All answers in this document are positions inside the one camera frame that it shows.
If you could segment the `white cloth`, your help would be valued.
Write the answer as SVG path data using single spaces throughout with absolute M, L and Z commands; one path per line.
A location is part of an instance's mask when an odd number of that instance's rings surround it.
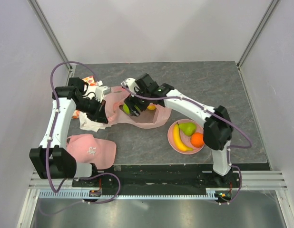
M 95 88 L 96 88 L 96 86 L 89 86 L 85 95 L 92 92 L 91 94 L 88 95 L 88 98 L 95 97 Z M 80 111 L 80 113 L 79 113 L 79 127 L 81 130 L 97 132 L 98 130 L 104 130 L 106 128 L 106 124 L 92 121 L 92 120 L 88 119 L 86 113 L 83 113 Z

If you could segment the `pink plate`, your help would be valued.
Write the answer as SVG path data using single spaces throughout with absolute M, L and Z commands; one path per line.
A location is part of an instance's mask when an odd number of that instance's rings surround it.
M 180 151 L 180 150 L 176 147 L 176 145 L 175 145 L 175 143 L 174 143 L 174 140 L 173 140 L 173 128 L 174 128 L 174 125 L 177 124 L 177 123 L 184 123 L 184 122 L 193 122 L 193 123 L 195 123 L 195 124 L 196 124 L 196 133 L 197 133 L 197 132 L 198 132 L 198 133 L 202 133 L 202 134 L 204 133 L 203 128 L 202 128 L 199 124 L 197 124 L 196 122 L 194 122 L 194 121 L 192 121 L 192 120 L 189 120 L 189 119 L 181 119 L 181 120 L 179 120 L 179 121 L 174 122 L 174 123 L 169 127 L 169 130 L 168 130 L 168 133 L 167 133 L 167 139 L 168 139 L 168 142 L 169 142 L 170 146 L 171 146 L 175 151 L 177 151 L 177 152 L 179 152 L 179 153 L 181 153 L 181 154 L 191 155 L 191 154 L 198 153 L 200 150 L 203 149 L 204 146 L 201 147 L 201 148 L 196 148 L 196 147 L 192 146 L 191 143 L 190 143 L 190 138 L 191 138 L 191 136 L 186 136 L 186 135 L 184 135 L 181 131 L 180 131 L 180 135 L 181 135 L 181 140 L 182 140 L 182 142 L 183 142 L 186 146 L 192 148 L 193 151 L 182 152 L 182 151 Z

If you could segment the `left aluminium frame post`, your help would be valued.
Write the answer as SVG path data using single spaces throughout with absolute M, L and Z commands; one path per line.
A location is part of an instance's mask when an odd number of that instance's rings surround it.
M 39 22 L 41 23 L 43 29 L 45 30 L 48 38 L 50 39 L 52 45 L 54 46 L 56 52 L 60 56 L 61 60 L 63 62 L 67 62 L 68 58 L 65 54 L 65 52 L 62 49 L 61 44 L 59 43 L 50 23 L 48 22 L 41 6 L 39 5 L 37 0 L 28 0 L 28 3 L 30 4 L 31 8 L 33 9 L 35 15 L 37 16 Z

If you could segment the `green fake apple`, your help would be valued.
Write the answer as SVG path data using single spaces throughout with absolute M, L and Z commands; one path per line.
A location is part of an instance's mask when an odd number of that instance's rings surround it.
M 124 111 L 127 115 L 130 114 L 130 109 L 129 109 L 129 107 L 128 107 L 126 104 L 123 104 L 123 111 Z

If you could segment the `pink plastic bag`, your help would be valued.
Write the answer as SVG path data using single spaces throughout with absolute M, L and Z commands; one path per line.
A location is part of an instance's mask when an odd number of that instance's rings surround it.
M 130 95 L 121 86 L 111 87 L 111 93 L 104 97 L 105 112 L 108 119 L 107 127 L 116 124 L 131 124 L 142 129 L 163 126 L 170 118 L 171 109 L 156 105 L 155 110 L 144 110 L 140 116 L 130 116 L 123 111 L 124 100 Z

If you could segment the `yellow fake mango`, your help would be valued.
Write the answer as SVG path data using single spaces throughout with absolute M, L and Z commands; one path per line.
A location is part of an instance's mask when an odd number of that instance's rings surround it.
M 147 109 L 150 110 L 150 111 L 153 111 L 153 110 L 156 110 L 156 106 L 155 105 L 149 105 L 147 107 Z

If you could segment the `floral orange cloth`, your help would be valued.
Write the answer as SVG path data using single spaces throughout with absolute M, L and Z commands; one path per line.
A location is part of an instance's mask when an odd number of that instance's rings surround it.
M 96 86 L 97 83 L 95 82 L 95 79 L 93 76 L 88 76 L 82 79 L 84 82 L 88 83 L 89 86 Z M 75 110 L 72 116 L 72 119 L 77 119 L 79 118 L 79 110 Z

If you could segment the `right aluminium frame post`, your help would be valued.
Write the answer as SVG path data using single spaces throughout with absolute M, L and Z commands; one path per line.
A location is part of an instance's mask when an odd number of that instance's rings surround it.
M 266 8 L 265 13 L 263 14 L 261 20 L 259 21 L 255 31 L 253 32 L 246 48 L 244 49 L 239 61 L 237 62 L 236 66 L 237 69 L 240 70 L 243 66 L 245 60 L 247 59 L 248 55 L 252 51 L 254 45 L 256 44 L 257 40 L 261 36 L 263 30 L 265 29 L 269 19 L 271 18 L 272 14 L 274 13 L 276 7 L 280 3 L 280 0 L 271 0 L 268 7 Z

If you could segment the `fake orange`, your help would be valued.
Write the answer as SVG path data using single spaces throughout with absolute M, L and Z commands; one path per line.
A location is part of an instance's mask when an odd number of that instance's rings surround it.
M 190 143 L 196 148 L 201 148 L 205 145 L 203 140 L 204 135 L 202 133 L 194 133 L 191 135 Z

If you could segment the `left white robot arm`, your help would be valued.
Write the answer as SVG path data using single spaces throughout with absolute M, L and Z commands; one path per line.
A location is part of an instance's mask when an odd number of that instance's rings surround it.
M 43 139 L 38 148 L 31 149 L 29 158 L 41 179 L 50 175 L 53 179 L 80 178 L 89 187 L 99 182 L 99 175 L 92 171 L 89 162 L 76 161 L 67 152 L 67 136 L 73 113 L 79 110 L 88 119 L 106 124 L 105 95 L 111 89 L 98 82 L 88 97 L 88 83 L 76 77 L 67 86 L 58 86 L 52 93 L 52 113 Z

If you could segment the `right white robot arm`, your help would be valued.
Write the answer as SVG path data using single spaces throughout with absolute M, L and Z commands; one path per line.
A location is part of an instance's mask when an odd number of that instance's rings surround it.
M 143 74 L 138 79 L 128 78 L 121 85 L 130 93 L 124 100 L 130 114 L 139 116 L 150 103 L 154 103 L 175 110 L 202 126 L 204 143 L 211 149 L 213 157 L 213 183 L 223 187 L 230 181 L 231 165 L 227 149 L 233 127 L 226 108 L 201 104 L 169 84 L 158 85 L 149 74 Z

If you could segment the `pink baseball cap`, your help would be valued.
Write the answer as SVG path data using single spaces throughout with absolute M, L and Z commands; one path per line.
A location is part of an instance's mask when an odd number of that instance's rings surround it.
M 92 163 L 98 170 L 110 168 L 115 161 L 117 145 L 113 141 L 95 138 L 91 134 L 67 138 L 67 152 L 79 163 Z

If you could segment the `aluminium frame post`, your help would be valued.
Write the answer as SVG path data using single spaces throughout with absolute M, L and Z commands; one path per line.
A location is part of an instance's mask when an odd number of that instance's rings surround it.
M 263 30 L 265 29 L 269 19 L 271 18 L 272 14 L 274 13 L 276 7 L 280 3 L 280 0 L 271 0 L 268 7 L 266 8 L 265 13 L 263 14 L 261 20 L 259 21 L 255 31 L 253 32 L 246 48 L 244 49 L 239 61 L 237 62 L 236 66 L 237 69 L 240 70 L 243 66 L 245 60 L 247 59 L 248 55 L 252 51 L 254 45 L 256 44 L 257 40 L 261 36 Z
M 35 15 L 37 16 L 39 22 L 41 23 L 43 29 L 45 30 L 48 38 L 50 39 L 52 45 L 54 46 L 56 52 L 60 56 L 61 60 L 63 62 L 67 62 L 68 58 L 65 54 L 65 52 L 62 49 L 61 44 L 59 43 L 50 23 L 48 22 L 41 6 L 39 5 L 37 0 L 28 0 L 28 3 L 30 4 L 31 8 L 33 9 Z

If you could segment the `yellow fake banana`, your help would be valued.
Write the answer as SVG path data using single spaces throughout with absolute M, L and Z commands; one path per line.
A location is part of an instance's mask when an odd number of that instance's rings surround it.
M 192 148 L 186 146 L 182 140 L 181 140 L 181 135 L 180 135 L 180 129 L 179 129 L 179 124 L 175 124 L 173 128 L 173 140 L 176 145 L 176 147 L 182 151 L 182 152 L 188 152 L 188 151 L 193 151 Z

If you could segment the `green fake pear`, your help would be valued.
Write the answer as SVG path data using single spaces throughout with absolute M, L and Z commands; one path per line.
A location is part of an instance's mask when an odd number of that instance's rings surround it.
M 186 136 L 192 136 L 196 132 L 196 124 L 193 122 L 178 123 L 178 127 Z

